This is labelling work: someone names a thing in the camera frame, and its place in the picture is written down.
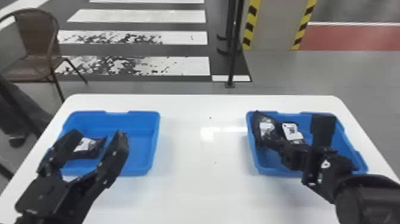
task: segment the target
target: white stripe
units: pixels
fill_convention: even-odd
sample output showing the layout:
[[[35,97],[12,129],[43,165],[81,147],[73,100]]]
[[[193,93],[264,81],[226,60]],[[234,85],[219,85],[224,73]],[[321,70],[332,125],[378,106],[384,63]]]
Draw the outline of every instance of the white stripe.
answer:
[[[93,3],[165,3],[165,4],[203,4],[204,0],[90,0]]]
[[[60,30],[61,44],[207,45],[206,31]]]
[[[6,7],[0,9],[0,18],[16,10],[23,8],[37,8],[49,0],[18,0]],[[15,22],[14,18],[8,18],[0,23],[0,30],[4,29],[11,23]]]
[[[208,57],[118,57],[65,56],[82,74],[141,76],[209,76]],[[63,62],[56,69],[61,75],[75,74]]]
[[[77,23],[205,23],[204,10],[82,9],[68,22]]]
[[[227,82],[228,75],[213,75],[212,81],[213,82]],[[248,75],[234,75],[233,81],[234,82],[250,82],[251,79],[250,79],[250,76],[248,76]]]
[[[309,26],[400,26],[400,23],[308,22]]]

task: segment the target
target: blue plastic tray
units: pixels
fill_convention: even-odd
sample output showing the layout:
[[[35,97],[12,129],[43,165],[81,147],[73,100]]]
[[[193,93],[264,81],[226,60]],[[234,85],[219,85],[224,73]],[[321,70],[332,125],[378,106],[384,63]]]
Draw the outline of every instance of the blue plastic tray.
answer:
[[[310,133],[311,115],[312,113],[285,114],[275,111],[261,111],[262,113],[271,116],[278,122],[296,122],[299,125],[299,131],[303,133],[308,144],[313,142],[313,135]],[[294,172],[281,164],[281,159],[276,151],[266,150],[265,148],[256,149],[255,139],[251,128],[251,119],[254,111],[250,111],[246,115],[248,137],[250,142],[253,160],[258,173],[271,176],[287,176],[298,177],[302,172]],[[367,173],[368,167],[364,162],[361,154],[356,151],[349,142],[345,130],[339,120],[336,122],[336,132],[332,138],[332,148],[339,151],[340,155],[350,158],[357,171],[354,173]]]
[[[64,123],[59,138],[72,129],[87,138],[107,137],[104,149],[97,159],[70,160],[61,169],[65,176],[80,176],[91,172],[100,162],[115,132],[127,133],[129,156],[120,176],[143,176],[153,165],[157,145],[160,114],[153,111],[107,113],[105,111],[77,111]]]

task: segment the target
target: chair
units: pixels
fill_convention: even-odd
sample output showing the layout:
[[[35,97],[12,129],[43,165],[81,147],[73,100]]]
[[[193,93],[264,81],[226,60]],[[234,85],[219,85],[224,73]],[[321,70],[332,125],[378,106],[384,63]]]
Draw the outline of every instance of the chair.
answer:
[[[85,84],[88,84],[72,62],[61,56],[57,39],[60,28],[52,14],[36,8],[27,8],[3,16],[0,18],[0,23],[10,17],[15,18],[26,55],[1,71],[6,79],[12,82],[54,83],[61,101],[64,102],[64,94],[54,70],[66,61]]]

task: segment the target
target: black pants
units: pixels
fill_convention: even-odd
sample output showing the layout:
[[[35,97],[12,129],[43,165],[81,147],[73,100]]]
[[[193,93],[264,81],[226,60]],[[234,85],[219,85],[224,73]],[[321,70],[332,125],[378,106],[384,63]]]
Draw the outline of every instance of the black pants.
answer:
[[[15,84],[7,81],[0,75],[0,82],[6,86],[12,97],[24,109],[25,113],[31,118],[35,126],[43,132],[52,116],[44,111],[36,102],[34,102],[28,95],[26,95]],[[27,125],[19,118],[14,112],[14,109],[0,96],[0,129],[6,135],[15,133],[29,132]]]

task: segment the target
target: yellow and black striped pole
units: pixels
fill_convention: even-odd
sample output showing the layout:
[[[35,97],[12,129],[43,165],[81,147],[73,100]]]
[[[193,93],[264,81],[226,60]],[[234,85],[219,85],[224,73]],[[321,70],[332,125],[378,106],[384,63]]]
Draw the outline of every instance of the yellow and black striped pole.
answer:
[[[251,42],[254,38],[255,26],[260,12],[261,0],[250,0],[249,13],[245,28],[245,37],[243,39],[243,50],[248,51],[251,48]]]
[[[307,24],[311,20],[311,14],[314,11],[314,7],[317,4],[317,1],[318,0],[308,0],[307,6],[305,7],[305,12],[304,12],[303,18],[301,19],[301,22],[300,22],[300,27],[297,30],[295,41],[291,48],[292,50],[296,51],[300,48],[301,40],[304,37],[305,29],[307,28]]]

